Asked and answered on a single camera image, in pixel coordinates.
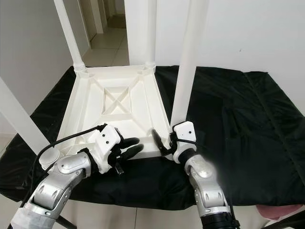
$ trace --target pink object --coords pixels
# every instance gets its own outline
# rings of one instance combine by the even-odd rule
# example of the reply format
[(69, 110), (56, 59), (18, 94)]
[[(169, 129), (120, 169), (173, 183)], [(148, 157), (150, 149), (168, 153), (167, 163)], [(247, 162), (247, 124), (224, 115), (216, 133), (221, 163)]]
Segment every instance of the pink object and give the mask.
[(265, 205), (256, 205), (257, 210), (262, 217), (271, 220), (279, 220), (280, 217), (288, 215), (294, 211), (297, 211), (301, 208), (303, 204), (287, 205), (287, 206), (265, 206)]

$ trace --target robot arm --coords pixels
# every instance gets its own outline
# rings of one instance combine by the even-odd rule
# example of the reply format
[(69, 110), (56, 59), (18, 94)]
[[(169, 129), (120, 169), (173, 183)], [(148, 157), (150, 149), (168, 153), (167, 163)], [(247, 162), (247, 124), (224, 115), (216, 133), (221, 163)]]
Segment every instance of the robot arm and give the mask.
[[(76, 155), (62, 157), (54, 164), (28, 202), (16, 212), (11, 221), (13, 228), (51, 229), (74, 187), (92, 173), (103, 174), (111, 167), (122, 174), (119, 162), (135, 156), (143, 149), (143, 145), (130, 147), (137, 143), (139, 139), (123, 139), (116, 128), (105, 125), (92, 151), (82, 149)], [(127, 147), (130, 148), (122, 153), (121, 148)]]
[(196, 151), (195, 130), (192, 122), (183, 122), (173, 127), (170, 134), (171, 149), (166, 149), (155, 130), (154, 141), (163, 156), (173, 154), (178, 164), (184, 165), (194, 188), (195, 201), (204, 229), (235, 229), (239, 226), (232, 217), (224, 193), (217, 183), (216, 170)]

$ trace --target black cloth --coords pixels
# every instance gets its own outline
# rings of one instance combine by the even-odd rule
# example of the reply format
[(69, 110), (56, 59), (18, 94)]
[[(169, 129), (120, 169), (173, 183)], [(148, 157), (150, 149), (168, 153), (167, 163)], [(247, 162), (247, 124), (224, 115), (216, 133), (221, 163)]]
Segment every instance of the black cloth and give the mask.
[[(178, 66), (157, 67), (156, 80), (170, 119)], [(55, 141), (75, 80), (72, 67), (31, 115)], [(305, 119), (268, 73), (197, 67), (187, 120), (200, 150), (216, 166), (234, 205), (271, 206), (305, 201)], [(35, 154), (19, 135), (0, 159), (0, 192), (21, 200)], [(110, 170), (84, 179), (71, 198), (129, 207), (185, 209), (193, 188), (181, 165), (166, 158), (129, 160), (124, 176)]]

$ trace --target floor tile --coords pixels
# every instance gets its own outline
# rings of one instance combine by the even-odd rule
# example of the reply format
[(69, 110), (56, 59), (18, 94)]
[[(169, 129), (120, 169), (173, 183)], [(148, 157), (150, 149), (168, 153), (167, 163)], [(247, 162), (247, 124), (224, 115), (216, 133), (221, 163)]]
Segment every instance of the floor tile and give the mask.
[(0, 137), (0, 156), (4, 153), (6, 146), (13, 137)]
[[(255, 206), (234, 207), (241, 228), (260, 229), (268, 220), (261, 217)], [(138, 208), (136, 229), (202, 228), (196, 206), (183, 211)]]
[(134, 229), (136, 208), (77, 201), (78, 229)]
[(135, 229), (202, 228), (196, 206), (182, 211), (138, 208), (135, 225)]
[(1, 228), (6, 228), (13, 216), (15, 215), (21, 203), (12, 201), (3, 195), (0, 195), (0, 225)]
[(83, 56), (83, 61), (88, 67), (111, 66), (117, 49), (91, 49)]
[(126, 28), (125, 14), (116, 14), (107, 20), (108, 28)]
[(115, 55), (112, 66), (126, 66), (129, 65), (129, 56), (127, 49), (119, 49)]
[[(61, 212), (61, 216), (70, 221), (74, 225), (77, 225), (77, 203), (78, 201), (68, 200), (65, 207)], [(63, 226), (55, 223), (52, 229), (66, 229)]]
[(123, 40), (122, 40), (122, 42), (121, 42), (121, 44), (120, 44), (119, 49), (128, 49), (127, 35), (125, 35), (125, 36), (123, 37)]
[(126, 29), (108, 28), (105, 33), (96, 34), (91, 40), (92, 49), (118, 49), (126, 35)]

